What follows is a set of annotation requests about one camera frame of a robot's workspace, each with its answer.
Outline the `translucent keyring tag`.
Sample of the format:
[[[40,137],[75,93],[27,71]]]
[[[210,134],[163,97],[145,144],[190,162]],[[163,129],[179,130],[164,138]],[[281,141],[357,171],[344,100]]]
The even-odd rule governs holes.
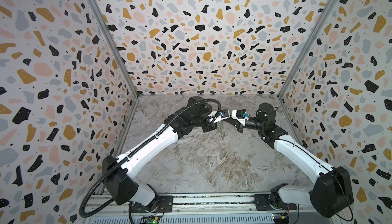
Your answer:
[[[217,130],[219,132],[219,139],[224,140],[225,139],[225,128],[224,128],[224,123],[222,121],[217,123]]]

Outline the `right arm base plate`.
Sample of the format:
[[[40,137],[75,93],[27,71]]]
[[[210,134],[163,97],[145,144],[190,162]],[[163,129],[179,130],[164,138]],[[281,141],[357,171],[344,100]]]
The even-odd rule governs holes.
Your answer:
[[[285,204],[277,194],[256,194],[254,204],[257,211],[292,211],[297,210],[295,204]]]

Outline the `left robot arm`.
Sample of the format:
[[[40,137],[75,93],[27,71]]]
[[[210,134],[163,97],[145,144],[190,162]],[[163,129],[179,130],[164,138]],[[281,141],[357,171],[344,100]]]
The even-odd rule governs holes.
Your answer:
[[[138,184],[134,177],[154,157],[171,144],[188,135],[194,128],[205,132],[215,130],[217,123],[231,118],[232,113],[222,109],[216,99],[191,97],[186,107],[168,116],[150,137],[133,149],[117,156],[107,156],[103,160],[102,173],[108,174],[103,184],[117,205],[136,201],[144,206],[157,199],[152,187]]]

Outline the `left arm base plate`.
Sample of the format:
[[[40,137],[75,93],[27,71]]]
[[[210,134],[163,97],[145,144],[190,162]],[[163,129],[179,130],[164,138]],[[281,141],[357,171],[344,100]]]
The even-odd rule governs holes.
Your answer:
[[[173,195],[160,195],[155,197],[153,201],[147,206],[143,206],[140,203],[132,202],[130,204],[130,209],[132,213],[143,213],[143,214],[153,214],[153,213],[170,213],[172,212],[174,204]]]

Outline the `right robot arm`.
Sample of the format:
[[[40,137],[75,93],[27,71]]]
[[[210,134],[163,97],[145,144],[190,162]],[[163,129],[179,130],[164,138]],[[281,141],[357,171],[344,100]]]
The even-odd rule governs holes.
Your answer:
[[[263,142],[287,157],[312,182],[311,188],[289,184],[272,188],[272,208],[281,209],[288,204],[303,205],[312,207],[323,217],[330,218],[353,204],[348,171],[324,162],[297,143],[286,130],[276,124],[276,109],[271,104],[260,104],[254,117],[245,110],[220,112],[219,117],[236,127],[240,133],[244,129],[256,130]]]

